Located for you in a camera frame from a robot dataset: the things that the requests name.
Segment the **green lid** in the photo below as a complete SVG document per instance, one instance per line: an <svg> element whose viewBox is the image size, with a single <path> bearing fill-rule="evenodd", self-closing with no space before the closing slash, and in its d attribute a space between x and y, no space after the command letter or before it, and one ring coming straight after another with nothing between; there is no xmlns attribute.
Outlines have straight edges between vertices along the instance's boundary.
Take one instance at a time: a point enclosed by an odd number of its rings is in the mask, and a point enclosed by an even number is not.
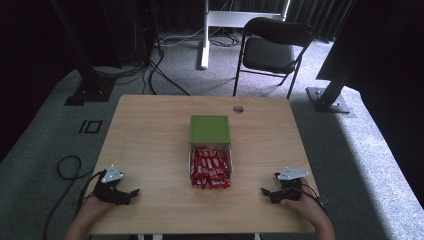
<svg viewBox="0 0 424 240"><path fill-rule="evenodd" d="M190 143L231 143L228 116L191 116Z"/></svg>

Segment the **gray carpet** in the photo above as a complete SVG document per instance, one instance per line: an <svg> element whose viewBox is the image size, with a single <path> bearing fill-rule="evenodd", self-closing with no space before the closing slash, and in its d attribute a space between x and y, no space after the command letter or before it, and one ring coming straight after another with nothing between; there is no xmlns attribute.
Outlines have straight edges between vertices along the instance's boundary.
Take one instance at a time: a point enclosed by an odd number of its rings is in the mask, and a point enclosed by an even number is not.
<svg viewBox="0 0 424 240"><path fill-rule="evenodd" d="M209 68L199 70L198 41L163 47L160 69L190 95L231 96L239 47L211 45ZM424 212L404 179L390 149L355 90L342 96L352 115L317 113L306 87L326 87L315 77L331 44L313 42L306 52L290 103L321 194L338 239L423 239ZM155 62L159 59L155 50ZM99 68L113 72L114 69ZM56 165L75 155L82 160L81 173L96 164L119 97L152 94L148 73L118 80L109 102L64 106L77 88L80 76L69 73L52 91L31 125L0 165L0 239L42 239L50 211L65 192ZM277 87L278 79L243 74L238 96L285 98L290 78ZM152 85L157 94L182 94L158 73ZM91 128L82 128L92 121ZM102 125L95 132L98 121ZM63 172L71 175L75 162L65 161ZM53 215L48 239L61 239L72 220L75 201L88 177L72 186ZM313 239L311 234L265 234L265 239ZM127 236L95 236L93 239L127 239Z"/></svg>

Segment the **green box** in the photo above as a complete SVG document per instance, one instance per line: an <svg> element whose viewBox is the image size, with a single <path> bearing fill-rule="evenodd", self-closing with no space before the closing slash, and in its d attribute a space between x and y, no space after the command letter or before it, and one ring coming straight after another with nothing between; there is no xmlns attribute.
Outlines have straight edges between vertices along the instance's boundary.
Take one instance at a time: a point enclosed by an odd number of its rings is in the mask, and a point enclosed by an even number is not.
<svg viewBox="0 0 424 240"><path fill-rule="evenodd" d="M228 116L193 115L190 120L189 172L194 148L222 149L227 156L229 176L233 170Z"/></svg>

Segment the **black chair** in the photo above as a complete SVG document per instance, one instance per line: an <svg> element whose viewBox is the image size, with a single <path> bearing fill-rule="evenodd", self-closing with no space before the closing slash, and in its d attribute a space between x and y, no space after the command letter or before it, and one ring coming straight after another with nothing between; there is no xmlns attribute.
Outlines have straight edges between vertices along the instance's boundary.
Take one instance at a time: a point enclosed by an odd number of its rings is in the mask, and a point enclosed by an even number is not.
<svg viewBox="0 0 424 240"><path fill-rule="evenodd" d="M290 98L302 56L313 40L313 29L303 23L289 23L269 18L253 18L243 30L240 56L234 83L233 96L236 96L240 72L282 77L281 86L294 72L287 99ZM300 47L295 54L293 46Z"/></svg>

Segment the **dark wall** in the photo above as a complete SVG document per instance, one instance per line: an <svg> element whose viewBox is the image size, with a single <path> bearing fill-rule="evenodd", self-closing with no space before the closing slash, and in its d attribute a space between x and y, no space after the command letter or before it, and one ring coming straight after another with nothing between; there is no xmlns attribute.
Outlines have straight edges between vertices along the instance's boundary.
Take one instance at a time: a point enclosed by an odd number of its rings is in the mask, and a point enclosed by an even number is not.
<svg viewBox="0 0 424 240"><path fill-rule="evenodd" d="M8 0L1 9L0 161L73 69L49 1Z"/></svg>
<svg viewBox="0 0 424 240"><path fill-rule="evenodd" d="M347 85L361 93L421 205L423 23L423 1L357 0L318 74L319 79L337 81L337 70L353 56L355 66Z"/></svg>

